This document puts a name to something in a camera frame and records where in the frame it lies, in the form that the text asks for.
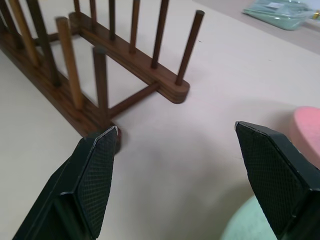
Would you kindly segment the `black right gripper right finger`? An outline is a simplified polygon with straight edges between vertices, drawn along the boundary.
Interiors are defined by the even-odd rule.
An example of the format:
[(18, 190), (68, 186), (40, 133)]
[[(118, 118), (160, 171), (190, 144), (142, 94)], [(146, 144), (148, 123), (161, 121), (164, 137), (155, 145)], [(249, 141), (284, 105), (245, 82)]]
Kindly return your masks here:
[(247, 177), (279, 240), (320, 238), (320, 171), (282, 133), (237, 121)]

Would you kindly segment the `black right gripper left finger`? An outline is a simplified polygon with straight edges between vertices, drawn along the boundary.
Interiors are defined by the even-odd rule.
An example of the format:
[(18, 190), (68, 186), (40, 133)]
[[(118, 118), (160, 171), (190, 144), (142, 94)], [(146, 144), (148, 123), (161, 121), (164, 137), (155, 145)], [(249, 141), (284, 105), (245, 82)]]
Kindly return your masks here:
[(95, 240), (111, 191), (118, 128), (83, 137), (50, 176), (15, 240)]

